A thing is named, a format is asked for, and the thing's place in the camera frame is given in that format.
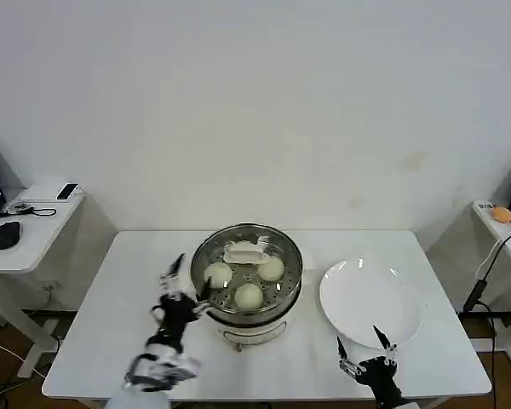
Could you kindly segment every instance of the white ceramic plate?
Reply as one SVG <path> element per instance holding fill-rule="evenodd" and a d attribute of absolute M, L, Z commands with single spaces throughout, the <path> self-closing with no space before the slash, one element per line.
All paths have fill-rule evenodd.
<path fill-rule="evenodd" d="M 401 345 L 422 324 L 420 302 L 401 274 L 368 259 L 330 268 L 320 283 L 320 301 L 339 332 L 367 347 L 382 348 L 374 325 L 390 343 Z"/>

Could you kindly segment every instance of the wooden floor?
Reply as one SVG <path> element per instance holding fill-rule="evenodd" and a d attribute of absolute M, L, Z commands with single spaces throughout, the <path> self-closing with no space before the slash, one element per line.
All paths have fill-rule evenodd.
<path fill-rule="evenodd" d="M 464 327 L 470 337 L 488 337 L 490 336 L 490 327 L 484 320 L 469 319 L 464 320 Z M 68 323 L 63 323 L 62 330 L 66 332 Z M 0 343 L 13 350 L 20 356 L 26 355 L 30 348 L 28 340 L 20 334 L 11 325 L 0 329 Z M 490 354 L 481 354 L 479 356 L 490 373 Z M 47 373 L 51 357 L 40 363 L 39 367 Z M 0 349 L 0 383 L 7 381 L 17 384 L 25 381 L 15 376 L 19 369 L 20 362 L 12 355 L 3 352 Z M 511 409 L 511 365 L 505 354 L 498 353 L 496 355 L 496 376 L 497 376 L 497 396 L 498 407 L 503 409 Z M 41 393 L 43 380 L 35 376 L 30 382 L 23 384 L 15 389 L 10 390 L 6 395 L 6 400 L 0 400 L 0 409 L 84 409 L 85 406 L 73 400 L 51 400 L 44 397 Z M 201 404 L 185 404 L 181 405 L 186 409 L 234 409 L 242 407 L 243 409 L 372 409 L 375 407 L 374 402 L 273 402 L 269 406 L 267 403 L 246 404 L 246 403 L 201 403 Z M 491 395 L 479 396 L 474 398 L 455 398 L 447 401 L 439 409 L 491 409 Z"/>

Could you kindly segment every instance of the cable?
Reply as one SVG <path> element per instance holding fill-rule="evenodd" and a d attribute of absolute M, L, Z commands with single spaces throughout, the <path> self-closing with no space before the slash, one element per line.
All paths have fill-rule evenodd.
<path fill-rule="evenodd" d="M 482 305 L 488 311 L 492 325 L 492 357 L 491 357 L 491 378 L 492 378 L 492 399 L 494 401 L 494 409 L 497 409 L 497 393 L 496 393 L 496 376 L 494 373 L 494 356 L 496 355 L 496 327 L 494 326 L 494 318 L 492 317 L 492 311 L 484 302 L 477 302 Z"/>
<path fill-rule="evenodd" d="M 18 382 L 17 383 L 11 382 L 11 378 L 15 373 L 17 373 L 20 366 L 21 366 L 21 363 L 18 366 L 14 365 L 12 370 L 9 372 L 9 375 L 8 375 L 6 381 L 4 383 L 0 383 L 0 392 L 18 384 Z M 0 409 L 8 409 L 8 406 L 9 406 L 9 401 L 8 401 L 8 398 L 6 397 L 6 394 L 0 395 Z"/>
<path fill-rule="evenodd" d="M 482 269 L 482 267 L 486 264 L 486 262 L 488 262 L 488 260 L 491 258 L 492 256 L 492 253 L 494 252 L 494 250 L 496 249 L 496 247 L 504 240 L 508 240 L 509 239 L 509 236 L 511 235 L 511 231 L 509 233 L 507 233 L 506 237 L 505 238 L 500 238 L 498 240 L 496 240 L 496 243 L 494 243 L 494 245 L 492 246 L 491 250 L 488 252 L 488 256 L 486 256 L 486 259 L 483 260 L 483 262 L 477 267 L 477 270 L 475 270 L 475 279 L 477 279 L 479 277 L 479 271 Z"/>
<path fill-rule="evenodd" d="M 59 338 L 58 336 L 56 335 L 53 335 L 51 334 L 51 337 L 53 337 L 54 339 L 57 340 L 57 350 L 54 351 L 54 354 L 58 354 L 59 353 L 59 349 L 60 349 L 60 341 L 62 340 L 61 338 Z"/>
<path fill-rule="evenodd" d="M 7 209 L 0 211 L 0 217 L 34 215 L 39 217 L 51 217 L 57 214 L 57 209 L 50 207 L 36 209 L 25 202 L 10 204 Z"/>
<path fill-rule="evenodd" d="M 4 351 L 6 352 L 9 352 L 10 354 L 12 354 L 14 357 L 16 357 L 18 360 L 21 360 L 22 362 L 25 362 L 25 360 L 23 360 L 19 355 L 17 355 L 15 352 L 11 352 L 9 349 L 3 347 L 2 345 L 0 345 L 0 349 L 3 349 Z M 42 375 L 36 368 L 32 369 L 35 373 L 37 373 L 40 377 L 42 377 L 43 379 L 45 379 L 45 376 Z"/>
<path fill-rule="evenodd" d="M 485 288 L 488 285 L 486 279 L 488 278 L 488 275 L 491 273 L 492 267 L 494 267 L 494 263 L 496 262 L 497 257 L 500 255 L 500 251 L 502 251 L 502 248 L 509 240 L 511 240 L 511 235 L 507 237 L 497 248 L 496 253 L 494 254 L 494 258 L 492 259 L 491 265 L 488 267 L 488 270 L 486 270 L 485 277 L 483 277 L 482 279 L 478 279 L 477 282 L 475 283 L 474 288 L 469 293 L 468 299 L 463 304 L 462 311 L 464 313 L 468 313 L 472 309 L 474 309 L 475 305 L 483 296 L 483 292 L 485 291 Z"/>
<path fill-rule="evenodd" d="M 43 289 L 48 292 L 48 299 L 47 299 L 47 301 L 45 302 L 45 304 L 42 307 L 36 308 L 30 314 L 27 314 L 27 316 L 32 317 L 34 314 L 42 311 L 44 308 L 47 308 L 47 306 L 51 303 L 51 295 L 53 294 L 53 287 L 51 285 L 46 285 Z"/>
<path fill-rule="evenodd" d="M 3 391 L 0 392 L 0 395 L 3 395 L 5 394 L 6 392 L 9 392 L 11 389 L 15 389 L 15 388 L 19 388 L 19 386 L 23 386 L 23 385 L 26 385 L 27 383 L 30 383 L 32 381 L 34 381 L 35 378 L 33 379 L 29 379 L 28 381 L 25 381 L 25 382 L 21 382 L 21 383 L 17 383 L 15 384 L 14 386 L 11 386 L 7 389 L 4 389 Z"/>
<path fill-rule="evenodd" d="M 496 251 L 496 254 L 494 255 L 494 258 L 492 259 L 492 262 L 491 262 L 491 265 L 488 267 L 488 270 L 486 270 L 486 274 L 485 274 L 485 277 L 483 277 L 483 280 L 486 280 L 486 278 L 488 277 L 488 274 L 491 273 L 491 270 L 492 270 L 492 267 L 494 267 L 494 263 L 496 262 L 496 259 L 497 257 L 499 256 L 500 254 L 500 251 L 502 250 L 502 248 L 505 246 L 505 244 L 511 240 L 511 235 L 509 237 L 507 237 L 503 242 L 502 244 L 497 248 L 497 251 Z"/>

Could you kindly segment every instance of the white table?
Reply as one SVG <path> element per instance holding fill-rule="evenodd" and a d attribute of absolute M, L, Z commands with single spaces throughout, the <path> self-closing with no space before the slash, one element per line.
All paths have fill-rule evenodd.
<path fill-rule="evenodd" d="M 121 232 L 113 241 L 43 384 L 51 397 L 107 400 L 130 360 L 156 331 L 148 313 L 158 276 L 182 252 L 182 285 L 197 246 L 211 232 Z M 300 247 L 301 313 L 269 343 L 235 353 L 209 317 L 190 324 L 185 351 L 203 362 L 200 377 L 171 393 L 174 400 L 367 400 L 370 389 L 338 367 L 336 332 L 319 305 L 324 271 L 345 258 L 372 257 L 406 274 L 424 302 L 419 333 L 399 351 L 396 383 L 407 398 L 482 395 L 491 390 L 462 325 L 415 235 L 408 231 L 289 231 Z M 374 351 L 346 342 L 354 360 Z"/>
<path fill-rule="evenodd" d="M 0 274 L 26 274 L 34 270 L 53 244 L 66 222 L 79 206 L 83 195 L 79 194 L 65 203 L 33 203 L 36 208 L 54 208 L 57 213 L 51 217 L 34 215 L 11 216 L 0 218 L 0 225 L 5 222 L 19 221 L 21 235 L 19 243 L 0 250 Z M 55 352 L 58 342 L 51 337 L 57 320 L 48 320 L 43 328 L 27 317 L 17 302 L 9 295 L 8 289 L 0 282 L 0 317 L 29 337 L 34 345 L 28 353 L 25 363 L 19 369 L 19 377 L 30 377 L 32 369 L 40 356 L 46 352 Z"/>
<path fill-rule="evenodd" d="M 491 215 L 491 209 L 494 205 L 487 200 L 476 200 L 473 204 L 475 214 L 485 224 L 492 236 L 496 239 L 506 239 L 511 232 L 511 223 L 500 223 Z M 511 257 L 511 240 L 509 240 L 502 251 L 505 251 Z M 511 282 L 504 281 L 499 288 L 495 289 L 494 298 L 511 291 Z M 507 328 L 500 319 L 494 319 L 496 328 L 496 350 L 505 352 L 511 361 L 511 325 Z M 477 352 L 491 352 L 491 338 L 476 338 L 472 344 Z"/>

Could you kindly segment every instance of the phone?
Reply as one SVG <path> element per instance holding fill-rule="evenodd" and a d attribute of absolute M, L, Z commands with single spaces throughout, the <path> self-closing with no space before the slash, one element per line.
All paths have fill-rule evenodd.
<path fill-rule="evenodd" d="M 77 183 L 67 183 L 57 195 L 57 200 L 68 200 L 76 187 L 78 187 Z"/>

